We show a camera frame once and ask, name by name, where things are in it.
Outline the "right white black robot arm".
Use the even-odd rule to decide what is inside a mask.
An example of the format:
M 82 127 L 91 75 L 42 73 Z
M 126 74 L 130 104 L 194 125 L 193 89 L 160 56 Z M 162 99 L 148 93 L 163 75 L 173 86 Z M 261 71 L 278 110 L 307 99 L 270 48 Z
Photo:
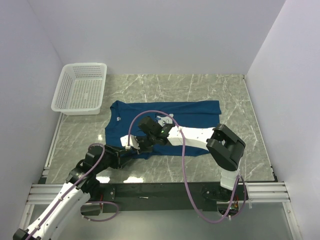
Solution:
M 127 146 L 139 152 L 147 152 L 154 145 L 181 146 L 182 158 L 185 158 L 187 147 L 206 150 L 221 168 L 220 186 L 209 190 L 213 200 L 226 202 L 237 194 L 236 178 L 246 144 L 226 125 L 219 123 L 216 127 L 192 128 L 179 125 L 174 119 L 171 123 L 160 125 L 149 116 L 138 124 L 144 136 L 129 136 Z

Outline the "white perforated plastic basket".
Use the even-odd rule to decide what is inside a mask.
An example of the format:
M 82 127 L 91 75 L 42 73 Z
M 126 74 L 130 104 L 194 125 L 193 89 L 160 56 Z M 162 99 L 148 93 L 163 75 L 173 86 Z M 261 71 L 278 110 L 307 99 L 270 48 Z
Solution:
M 98 62 L 66 64 L 60 73 L 51 109 L 68 116 L 100 113 L 107 65 Z

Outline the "blue printed t-shirt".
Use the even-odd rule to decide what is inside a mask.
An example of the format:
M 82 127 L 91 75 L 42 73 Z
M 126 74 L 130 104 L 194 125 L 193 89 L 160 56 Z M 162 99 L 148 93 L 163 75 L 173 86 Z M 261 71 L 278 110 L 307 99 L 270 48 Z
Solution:
M 218 100 L 205 100 L 198 102 L 137 102 L 125 103 L 115 101 L 111 107 L 111 118 L 105 128 L 106 144 L 113 147 L 122 147 L 120 138 L 127 135 L 132 120 L 141 112 L 157 110 L 173 117 L 180 126 L 190 128 L 216 127 L 220 123 L 220 103 Z M 151 117 L 163 126 L 173 121 L 160 113 L 146 113 L 140 116 L 133 124 L 131 134 L 145 136 L 138 128 L 139 121 Z M 208 150 L 186 146 L 185 156 L 197 157 L 208 154 Z M 149 159 L 151 156 L 181 156 L 182 146 L 155 145 L 152 152 L 135 154 L 134 159 Z

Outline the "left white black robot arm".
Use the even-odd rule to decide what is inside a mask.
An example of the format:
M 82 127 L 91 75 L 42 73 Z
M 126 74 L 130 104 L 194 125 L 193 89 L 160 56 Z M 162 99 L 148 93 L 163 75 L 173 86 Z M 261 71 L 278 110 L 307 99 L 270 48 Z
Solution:
M 140 151 L 139 146 L 114 147 L 93 143 L 88 147 L 84 159 L 72 169 L 56 197 L 44 212 L 26 229 L 19 228 L 14 240 L 56 240 L 68 221 L 80 213 L 88 201 L 100 195 L 97 174 L 107 168 L 121 168 L 131 155 Z

